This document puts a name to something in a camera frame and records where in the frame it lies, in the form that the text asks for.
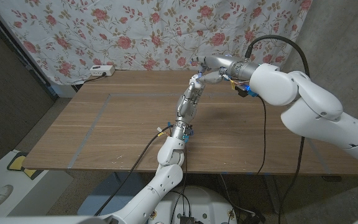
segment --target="gray wall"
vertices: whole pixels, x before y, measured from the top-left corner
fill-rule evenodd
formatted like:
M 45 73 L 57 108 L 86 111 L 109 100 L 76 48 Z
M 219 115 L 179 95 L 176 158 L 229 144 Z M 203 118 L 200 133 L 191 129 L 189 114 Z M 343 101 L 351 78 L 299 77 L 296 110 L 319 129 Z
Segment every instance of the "gray wall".
M 311 79 L 358 119 L 358 1 L 314 0 L 297 44 L 308 59 Z M 303 71 L 293 50 L 283 71 Z

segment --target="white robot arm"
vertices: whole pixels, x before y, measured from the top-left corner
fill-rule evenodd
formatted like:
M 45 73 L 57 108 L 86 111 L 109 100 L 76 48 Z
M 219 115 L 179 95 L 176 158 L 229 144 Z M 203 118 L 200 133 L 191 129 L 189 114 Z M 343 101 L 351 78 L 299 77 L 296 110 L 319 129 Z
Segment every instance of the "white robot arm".
M 249 80 L 252 92 L 276 106 L 288 105 L 299 94 L 301 98 L 281 114 L 284 125 L 300 136 L 334 144 L 358 159 L 358 119 L 344 113 L 341 102 L 303 72 L 284 73 L 274 65 L 224 55 L 192 60 L 201 62 L 203 71 L 219 69 L 200 77 L 201 83 L 217 83 L 224 77 Z
M 249 81 L 252 92 L 271 105 L 288 105 L 299 94 L 301 98 L 281 114 L 284 125 L 300 136 L 337 145 L 358 159 L 358 119 L 344 113 L 339 100 L 303 72 L 283 73 L 273 65 L 257 65 L 224 55 L 197 56 L 192 60 L 201 62 L 202 69 L 190 79 L 178 101 L 176 124 L 158 152 L 156 175 L 123 209 L 101 217 L 2 218 L 0 223 L 145 223 L 161 199 L 182 180 L 183 150 L 205 83 L 219 83 L 226 77 Z M 202 76 L 210 69 L 218 71 Z

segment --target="small white box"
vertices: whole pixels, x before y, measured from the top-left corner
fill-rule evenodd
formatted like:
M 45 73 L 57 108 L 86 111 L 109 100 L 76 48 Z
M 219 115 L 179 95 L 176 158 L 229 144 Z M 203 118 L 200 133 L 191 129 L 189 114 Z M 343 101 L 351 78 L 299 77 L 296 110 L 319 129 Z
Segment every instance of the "small white box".
M 112 65 L 93 65 L 90 69 L 92 76 L 101 76 L 106 72 L 106 76 L 112 76 L 116 71 Z

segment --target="robot end effector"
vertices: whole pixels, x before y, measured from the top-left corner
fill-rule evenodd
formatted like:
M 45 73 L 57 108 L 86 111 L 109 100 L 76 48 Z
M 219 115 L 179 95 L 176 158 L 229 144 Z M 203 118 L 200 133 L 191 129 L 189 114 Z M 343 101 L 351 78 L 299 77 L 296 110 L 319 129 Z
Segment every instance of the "robot end effector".
M 228 55 L 210 55 L 210 56 L 194 56 L 191 58 L 192 62 L 200 62 L 203 73 L 211 69 L 219 69 L 216 72 L 211 72 L 207 75 L 199 77 L 198 81 L 201 83 L 215 84 L 222 81 L 222 75 L 228 75 L 242 81 L 250 80 L 253 72 L 259 65 L 250 62 L 248 58 L 242 59 Z

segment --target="pink rose pattern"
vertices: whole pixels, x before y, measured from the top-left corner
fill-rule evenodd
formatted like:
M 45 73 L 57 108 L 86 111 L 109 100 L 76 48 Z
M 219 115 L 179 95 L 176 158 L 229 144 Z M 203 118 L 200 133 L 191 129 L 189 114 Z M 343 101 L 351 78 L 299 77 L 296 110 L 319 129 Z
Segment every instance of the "pink rose pattern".
M 296 40 L 311 3 L 117 0 L 112 7 L 108 0 L 31 0 L 0 1 L 0 13 L 12 21 L 10 29 L 51 80 L 74 85 L 89 77 L 92 65 L 196 70 L 198 65 L 188 59 L 201 52 L 243 57 L 249 43 L 262 35 Z M 262 40 L 251 60 L 282 66 L 291 50 Z

